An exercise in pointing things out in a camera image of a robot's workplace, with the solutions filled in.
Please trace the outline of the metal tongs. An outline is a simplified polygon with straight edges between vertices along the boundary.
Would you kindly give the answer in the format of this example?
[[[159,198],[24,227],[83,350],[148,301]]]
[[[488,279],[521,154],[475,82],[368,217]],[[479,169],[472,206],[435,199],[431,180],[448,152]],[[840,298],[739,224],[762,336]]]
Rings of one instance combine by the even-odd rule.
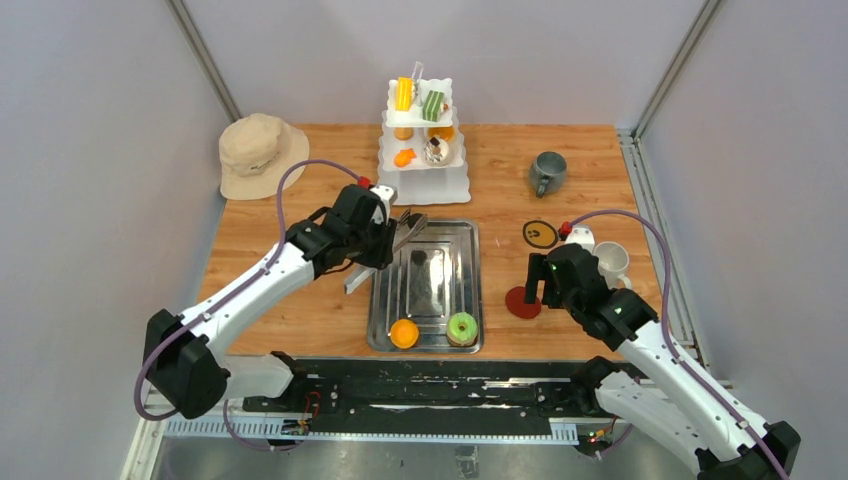
[[[395,236],[392,245],[392,254],[409,243],[415,236],[422,232],[428,222],[428,215],[421,212],[413,213],[407,208],[398,218]],[[347,295],[352,294],[369,277],[378,271],[375,267],[357,266],[354,271],[344,280],[344,290]]]

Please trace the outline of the orange fish cookie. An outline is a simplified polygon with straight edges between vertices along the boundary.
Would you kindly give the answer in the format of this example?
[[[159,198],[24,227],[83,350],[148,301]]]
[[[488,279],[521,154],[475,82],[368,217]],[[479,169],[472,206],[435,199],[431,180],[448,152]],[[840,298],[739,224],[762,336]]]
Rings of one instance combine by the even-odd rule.
[[[416,157],[417,155],[412,148],[402,149],[394,156],[393,163],[397,168],[405,168],[409,166]]]

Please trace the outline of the green glazed donut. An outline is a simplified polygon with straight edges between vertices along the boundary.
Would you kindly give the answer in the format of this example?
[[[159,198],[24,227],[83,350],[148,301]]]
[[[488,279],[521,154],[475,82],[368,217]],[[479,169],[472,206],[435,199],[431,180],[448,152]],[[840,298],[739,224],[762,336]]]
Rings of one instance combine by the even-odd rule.
[[[453,314],[446,324],[446,337],[451,345],[472,345],[479,334],[479,325],[474,316],[467,312]]]

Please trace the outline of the tan round biscuit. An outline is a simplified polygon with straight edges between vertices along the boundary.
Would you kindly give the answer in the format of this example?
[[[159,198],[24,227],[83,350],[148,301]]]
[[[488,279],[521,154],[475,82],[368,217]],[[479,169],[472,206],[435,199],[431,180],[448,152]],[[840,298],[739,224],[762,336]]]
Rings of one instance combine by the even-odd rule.
[[[393,130],[393,135],[399,141],[408,141],[414,137],[415,132],[410,127],[399,127]]]

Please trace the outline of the white chocolate drizzle donut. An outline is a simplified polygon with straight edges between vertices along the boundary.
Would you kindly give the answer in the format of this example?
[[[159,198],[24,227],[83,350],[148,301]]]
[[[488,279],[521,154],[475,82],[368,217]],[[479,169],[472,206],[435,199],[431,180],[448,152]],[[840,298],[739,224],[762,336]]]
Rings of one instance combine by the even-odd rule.
[[[450,144],[440,136],[430,137],[424,145],[423,159],[432,167],[444,167],[451,161]]]

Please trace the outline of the orange glazed donut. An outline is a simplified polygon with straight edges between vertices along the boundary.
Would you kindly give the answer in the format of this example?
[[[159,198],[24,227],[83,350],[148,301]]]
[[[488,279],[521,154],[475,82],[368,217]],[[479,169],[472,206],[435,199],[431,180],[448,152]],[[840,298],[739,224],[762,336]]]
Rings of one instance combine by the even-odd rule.
[[[450,142],[456,134],[456,130],[453,126],[445,126],[445,127],[433,127],[427,130],[428,137],[438,137],[445,142]]]

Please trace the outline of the green striped cake slice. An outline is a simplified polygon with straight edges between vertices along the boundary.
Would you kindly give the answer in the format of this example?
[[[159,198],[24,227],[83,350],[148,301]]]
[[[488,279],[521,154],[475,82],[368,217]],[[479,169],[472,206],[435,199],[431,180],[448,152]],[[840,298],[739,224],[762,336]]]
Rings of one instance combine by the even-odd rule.
[[[422,109],[422,119],[428,122],[437,122],[443,111],[444,93],[438,90],[428,92]]]

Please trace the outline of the yellow cake slice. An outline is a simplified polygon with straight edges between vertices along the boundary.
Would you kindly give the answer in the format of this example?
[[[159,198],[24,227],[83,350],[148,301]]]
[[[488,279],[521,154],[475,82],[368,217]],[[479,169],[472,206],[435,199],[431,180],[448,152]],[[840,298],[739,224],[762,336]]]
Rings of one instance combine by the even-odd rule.
[[[395,90],[395,110],[408,112],[414,103],[416,94],[415,82],[409,77],[399,77]]]

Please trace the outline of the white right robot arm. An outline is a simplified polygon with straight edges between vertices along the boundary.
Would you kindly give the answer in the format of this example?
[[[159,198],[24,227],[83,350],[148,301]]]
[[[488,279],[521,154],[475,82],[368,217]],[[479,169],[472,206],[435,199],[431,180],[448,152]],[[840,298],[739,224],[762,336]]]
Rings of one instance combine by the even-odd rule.
[[[582,415],[615,415],[660,443],[699,479],[787,479],[801,439],[786,421],[768,422],[690,355],[656,311],[628,288],[610,288],[599,260],[577,244],[528,260],[525,301],[563,309],[590,337],[622,355],[663,392],[647,391],[597,356],[571,377]]]

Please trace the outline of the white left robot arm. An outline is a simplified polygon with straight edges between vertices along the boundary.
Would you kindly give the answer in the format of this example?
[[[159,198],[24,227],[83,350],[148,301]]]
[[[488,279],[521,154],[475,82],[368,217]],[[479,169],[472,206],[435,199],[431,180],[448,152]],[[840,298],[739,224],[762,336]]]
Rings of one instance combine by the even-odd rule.
[[[147,325],[142,372],[173,406],[196,419],[225,400],[267,397],[298,411],[306,386],[284,355],[230,356],[241,334],[286,296],[347,261],[384,268],[393,260],[397,191],[345,186],[335,203],[285,229],[255,265],[207,300],[179,314],[161,310]]]

